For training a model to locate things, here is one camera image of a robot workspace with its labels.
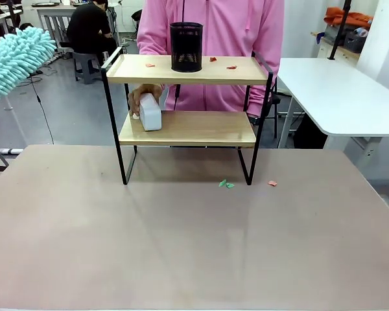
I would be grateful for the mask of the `person's right hand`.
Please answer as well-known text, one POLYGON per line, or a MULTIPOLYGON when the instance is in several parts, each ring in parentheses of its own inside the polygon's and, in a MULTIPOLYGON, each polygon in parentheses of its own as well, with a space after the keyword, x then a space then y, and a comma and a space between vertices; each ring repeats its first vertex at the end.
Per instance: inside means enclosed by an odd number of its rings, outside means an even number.
POLYGON ((139 116, 140 98, 145 93, 151 93, 159 104, 159 98, 163 93, 163 86, 161 84, 141 84, 128 94, 129 115, 133 117, 139 116))

